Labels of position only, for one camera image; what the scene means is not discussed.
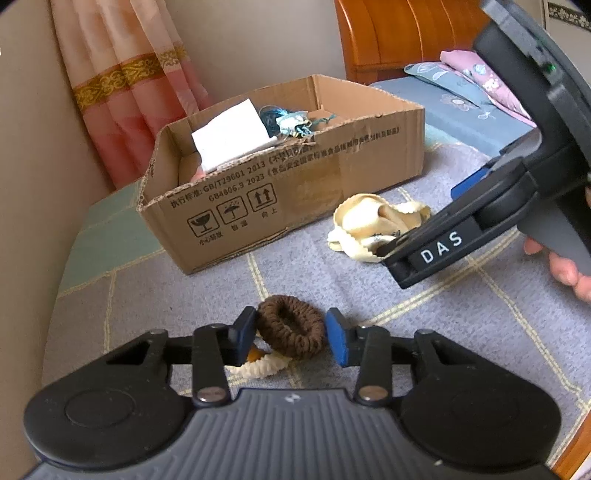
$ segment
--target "human hand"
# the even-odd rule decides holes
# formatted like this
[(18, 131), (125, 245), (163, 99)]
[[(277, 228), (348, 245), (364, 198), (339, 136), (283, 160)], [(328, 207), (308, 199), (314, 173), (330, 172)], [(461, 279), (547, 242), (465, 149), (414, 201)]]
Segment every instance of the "human hand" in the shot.
[[(591, 187), (585, 190), (587, 204), (591, 207)], [(523, 250), (526, 255), (534, 255), (540, 252), (543, 246), (531, 238), (525, 240)], [(583, 301), (591, 303), (591, 277), (579, 272), (577, 265), (568, 258), (562, 258), (554, 252), (550, 252), (550, 272), (559, 282), (573, 287), (574, 293)]]

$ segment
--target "wallpaper border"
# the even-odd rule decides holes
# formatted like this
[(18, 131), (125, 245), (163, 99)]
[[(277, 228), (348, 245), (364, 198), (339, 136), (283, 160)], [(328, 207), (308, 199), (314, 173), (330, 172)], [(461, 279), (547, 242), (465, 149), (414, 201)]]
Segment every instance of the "wallpaper border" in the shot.
[(573, 10), (572, 8), (548, 2), (548, 17), (552, 20), (558, 20), (591, 33), (591, 21), (584, 13)]

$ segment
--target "brown hair tie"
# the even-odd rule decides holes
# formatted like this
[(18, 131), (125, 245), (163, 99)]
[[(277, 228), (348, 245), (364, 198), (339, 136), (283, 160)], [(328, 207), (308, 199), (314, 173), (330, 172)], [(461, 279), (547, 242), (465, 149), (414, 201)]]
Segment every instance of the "brown hair tie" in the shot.
[(272, 295), (259, 305), (258, 313), (256, 327), (262, 339), (282, 355), (310, 358), (326, 344), (322, 313), (304, 301), (288, 295)]

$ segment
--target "bed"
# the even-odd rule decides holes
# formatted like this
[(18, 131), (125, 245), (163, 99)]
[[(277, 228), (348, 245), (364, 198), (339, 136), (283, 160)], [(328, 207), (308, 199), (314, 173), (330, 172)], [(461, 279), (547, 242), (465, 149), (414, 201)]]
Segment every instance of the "bed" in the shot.
[[(439, 210), (449, 202), (450, 189), (486, 161), (484, 154), (430, 125), (425, 140), (424, 174), (380, 192), (390, 203), (417, 199)], [(586, 446), (583, 437), (574, 443), (573, 438), (591, 398), (589, 306), (555, 284), (544, 259), (522, 253), (523, 238), (514, 229), (406, 290), (382, 265), (332, 251), (330, 216), (184, 275), (136, 212), (137, 187), (94, 205), (76, 238), (49, 326), (43, 384), (151, 328), (190, 335), (207, 323), (231, 323), (244, 306), (256, 306), (269, 295), (285, 294), (323, 312), (337, 307), (351, 321), (380, 325), (397, 336), (437, 330), (552, 395), (563, 420), (549, 458), (558, 472), (564, 471), (558, 459), (569, 451), (567, 445)], [(555, 322), (557, 317), (564, 321)], [(325, 350), (263, 380), (231, 372), (228, 379), (236, 395), (241, 387), (351, 391), (355, 375), (355, 368), (341, 369)], [(176, 368), (171, 384), (190, 395), (190, 369)], [(393, 388), (396, 395), (408, 391), (408, 368), (393, 369)]]
[[(498, 108), (487, 109), (485, 115), (477, 109), (456, 108), (449, 101), (453, 92), (405, 72), (411, 64), (439, 62), (442, 51), (470, 50), (489, 21), (479, 1), (335, 0), (335, 5), (348, 80), (422, 104), (428, 127), (489, 157), (532, 128)], [(582, 464), (590, 451), (591, 416), (587, 415), (553, 468), (562, 478), (575, 478), (575, 473), (583, 478), (588, 467)]]

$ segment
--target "pillow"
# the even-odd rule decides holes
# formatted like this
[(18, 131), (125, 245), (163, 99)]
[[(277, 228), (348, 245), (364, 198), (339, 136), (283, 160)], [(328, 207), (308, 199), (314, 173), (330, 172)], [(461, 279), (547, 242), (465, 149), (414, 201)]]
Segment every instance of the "pillow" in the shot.
[(474, 104), (477, 107), (491, 106), (492, 102), (486, 93), (475, 83), (457, 74), (444, 63), (423, 62), (407, 65), (405, 73), (420, 80), (437, 85), (450, 93)]
[(526, 123), (532, 127), (535, 126), (521, 102), (477, 53), (467, 50), (442, 51), (440, 60), (480, 85), (492, 100), (524, 117), (523, 121), (529, 120)]

